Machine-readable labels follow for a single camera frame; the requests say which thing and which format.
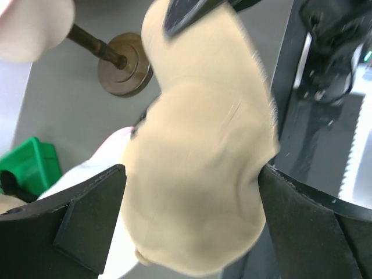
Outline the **black cap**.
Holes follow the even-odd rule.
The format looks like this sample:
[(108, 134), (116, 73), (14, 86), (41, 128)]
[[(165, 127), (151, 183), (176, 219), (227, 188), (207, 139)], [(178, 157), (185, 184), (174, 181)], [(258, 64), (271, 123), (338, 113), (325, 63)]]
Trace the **black cap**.
[(16, 176), (8, 170), (1, 171), (1, 189), (5, 195), (14, 196), (26, 203), (32, 203), (38, 199), (37, 195), (23, 189), (19, 185)]

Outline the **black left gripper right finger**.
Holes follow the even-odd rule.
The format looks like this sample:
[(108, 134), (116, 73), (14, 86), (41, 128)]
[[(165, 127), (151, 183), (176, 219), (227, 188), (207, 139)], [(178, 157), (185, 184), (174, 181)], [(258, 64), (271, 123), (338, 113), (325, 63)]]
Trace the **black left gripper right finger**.
[(271, 165), (258, 184), (282, 278), (371, 278), (371, 209)]

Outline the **beige cap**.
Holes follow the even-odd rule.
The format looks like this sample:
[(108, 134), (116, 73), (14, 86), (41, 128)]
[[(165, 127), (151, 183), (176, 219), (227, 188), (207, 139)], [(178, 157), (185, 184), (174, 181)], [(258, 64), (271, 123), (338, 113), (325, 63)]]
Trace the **beige cap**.
[(124, 150), (121, 214), (140, 262), (201, 277), (263, 231), (257, 179), (280, 148), (275, 104), (229, 4), (173, 39), (163, 32), (168, 5), (153, 2), (142, 24), (161, 92)]

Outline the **green plastic tray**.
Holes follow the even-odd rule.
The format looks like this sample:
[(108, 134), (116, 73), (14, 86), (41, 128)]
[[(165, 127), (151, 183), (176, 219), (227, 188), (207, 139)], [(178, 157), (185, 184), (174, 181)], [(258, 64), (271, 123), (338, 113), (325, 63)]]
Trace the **green plastic tray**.
[(26, 191), (41, 195), (62, 176), (53, 144), (30, 137), (1, 158), (1, 170), (15, 175)]

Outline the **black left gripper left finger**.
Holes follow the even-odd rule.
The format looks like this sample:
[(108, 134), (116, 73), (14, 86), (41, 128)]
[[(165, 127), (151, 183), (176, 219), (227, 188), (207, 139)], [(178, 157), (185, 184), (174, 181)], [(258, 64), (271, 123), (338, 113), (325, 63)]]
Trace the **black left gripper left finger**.
[(1, 215), (1, 278), (98, 278), (126, 186), (116, 164)]

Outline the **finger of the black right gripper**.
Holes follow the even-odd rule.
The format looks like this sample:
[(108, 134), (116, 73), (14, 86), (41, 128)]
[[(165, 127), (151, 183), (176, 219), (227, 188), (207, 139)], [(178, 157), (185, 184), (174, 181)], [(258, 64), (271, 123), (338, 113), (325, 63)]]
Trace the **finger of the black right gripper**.
[(223, 0), (175, 0), (170, 1), (163, 21), (163, 30), (167, 38), (174, 38), (202, 17), (223, 3)]

